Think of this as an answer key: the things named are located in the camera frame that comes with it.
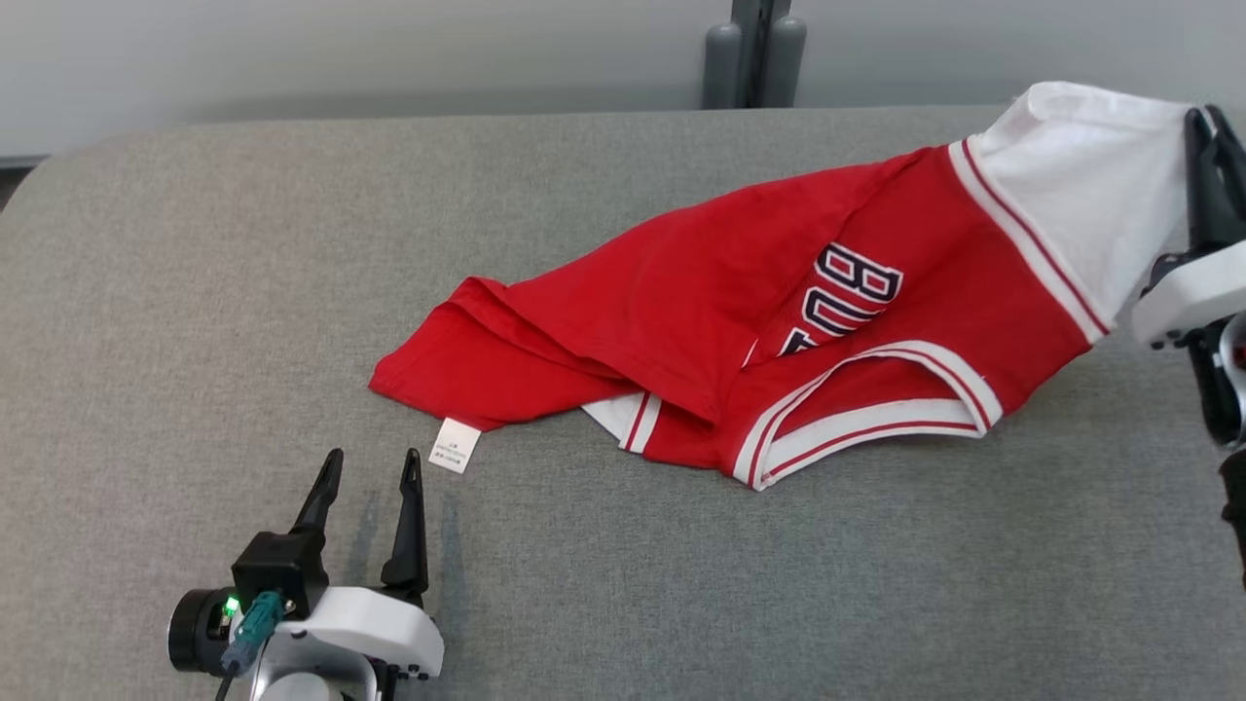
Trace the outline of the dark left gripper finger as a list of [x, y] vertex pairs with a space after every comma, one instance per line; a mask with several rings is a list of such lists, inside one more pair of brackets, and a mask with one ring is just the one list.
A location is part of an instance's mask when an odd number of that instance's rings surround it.
[[388, 596], [422, 608], [422, 594], [427, 591], [427, 542], [424, 520], [424, 496], [421, 457], [417, 449], [407, 449], [399, 484], [402, 497], [401, 509], [390, 559], [383, 564], [380, 581]]
[[330, 506], [334, 504], [336, 496], [339, 496], [345, 457], [346, 453], [341, 448], [329, 449], [324, 464], [319, 469], [319, 473], [316, 473], [316, 479], [308, 492], [307, 501], [304, 501], [290, 529], [292, 535], [324, 535]]

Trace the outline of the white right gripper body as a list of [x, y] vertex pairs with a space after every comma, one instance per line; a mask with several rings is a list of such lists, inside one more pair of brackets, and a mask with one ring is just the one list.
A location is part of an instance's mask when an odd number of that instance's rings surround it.
[[1140, 345], [1165, 342], [1172, 332], [1184, 336], [1219, 319], [1245, 311], [1245, 243], [1163, 266], [1145, 285], [1131, 311], [1133, 336]]

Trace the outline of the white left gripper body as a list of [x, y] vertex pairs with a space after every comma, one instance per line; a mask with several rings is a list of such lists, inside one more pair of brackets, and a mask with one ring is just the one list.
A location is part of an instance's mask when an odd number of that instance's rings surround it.
[[312, 616], [275, 633], [275, 667], [329, 679], [361, 680], [371, 662], [437, 679], [445, 642], [432, 618], [411, 603], [366, 586], [329, 586]]

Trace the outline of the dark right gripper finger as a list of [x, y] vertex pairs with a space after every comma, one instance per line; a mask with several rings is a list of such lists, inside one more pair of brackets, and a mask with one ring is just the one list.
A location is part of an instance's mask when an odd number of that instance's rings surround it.
[[1185, 147], [1187, 147], [1187, 223], [1190, 252], [1215, 252], [1219, 242], [1219, 168], [1216, 128], [1200, 107], [1185, 116]]
[[1235, 244], [1245, 239], [1244, 146], [1224, 110], [1207, 105], [1207, 116], [1214, 126], [1207, 239]]

